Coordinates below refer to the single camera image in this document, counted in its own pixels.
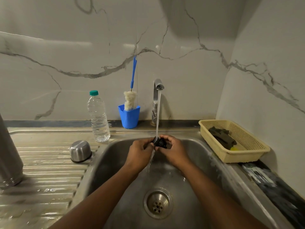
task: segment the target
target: blue plastic cup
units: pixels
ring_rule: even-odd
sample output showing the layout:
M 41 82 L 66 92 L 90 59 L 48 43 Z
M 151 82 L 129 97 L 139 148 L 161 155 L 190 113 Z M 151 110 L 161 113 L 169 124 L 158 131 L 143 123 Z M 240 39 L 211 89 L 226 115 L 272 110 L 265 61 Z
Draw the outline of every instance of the blue plastic cup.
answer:
M 135 128 L 138 125 L 138 121 L 139 121 L 140 106 L 137 106 L 136 109 L 130 111 L 124 110 L 124 104 L 118 106 L 118 108 L 123 127 Z

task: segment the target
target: beige plastic basket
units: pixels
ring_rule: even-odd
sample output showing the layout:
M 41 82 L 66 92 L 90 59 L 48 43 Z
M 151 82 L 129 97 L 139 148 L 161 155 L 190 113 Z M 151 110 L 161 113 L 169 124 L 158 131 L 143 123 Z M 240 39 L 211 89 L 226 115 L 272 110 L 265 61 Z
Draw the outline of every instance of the beige plastic basket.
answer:
M 199 124 L 202 137 L 225 163 L 254 162 L 270 151 L 269 146 L 232 121 L 202 120 Z M 237 150 L 225 149 L 208 131 L 213 126 L 229 130 L 229 135 L 237 142 L 234 146 Z

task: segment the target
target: sink drain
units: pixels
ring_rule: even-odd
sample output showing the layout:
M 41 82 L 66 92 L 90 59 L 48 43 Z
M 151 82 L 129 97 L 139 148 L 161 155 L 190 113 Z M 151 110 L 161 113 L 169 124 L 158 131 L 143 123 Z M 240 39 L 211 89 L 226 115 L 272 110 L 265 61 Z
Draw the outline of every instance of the sink drain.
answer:
M 149 216 L 164 219 L 173 209 L 173 199 L 164 188 L 152 189 L 144 197 L 144 209 Z

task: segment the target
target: hand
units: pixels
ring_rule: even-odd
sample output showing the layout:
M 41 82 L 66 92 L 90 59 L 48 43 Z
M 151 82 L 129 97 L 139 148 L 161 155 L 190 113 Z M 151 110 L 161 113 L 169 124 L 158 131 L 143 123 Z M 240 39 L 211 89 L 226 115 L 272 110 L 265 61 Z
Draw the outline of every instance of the hand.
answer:
M 182 142 L 170 135 L 160 135 L 160 137 L 164 138 L 168 144 L 171 144 L 171 149 L 164 149 L 162 147 L 155 147 L 156 151 L 163 153 L 168 161 L 178 169 L 188 162 L 191 162 Z
M 134 171 L 135 174 L 140 173 L 150 160 L 151 153 L 154 149 L 153 143 L 150 143 L 152 141 L 153 138 L 135 140 L 129 147 L 124 166 Z

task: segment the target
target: blue brush handle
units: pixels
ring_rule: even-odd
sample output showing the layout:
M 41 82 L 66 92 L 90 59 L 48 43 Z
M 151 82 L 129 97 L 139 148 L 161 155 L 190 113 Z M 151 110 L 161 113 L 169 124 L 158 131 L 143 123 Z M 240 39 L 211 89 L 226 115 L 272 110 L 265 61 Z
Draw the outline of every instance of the blue brush handle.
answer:
M 132 68 L 132 81 L 130 82 L 130 88 L 133 88 L 133 83 L 134 83 L 134 77 L 135 77 L 135 66 L 137 65 L 137 61 L 134 57 L 134 63 L 133 63 L 133 68 Z

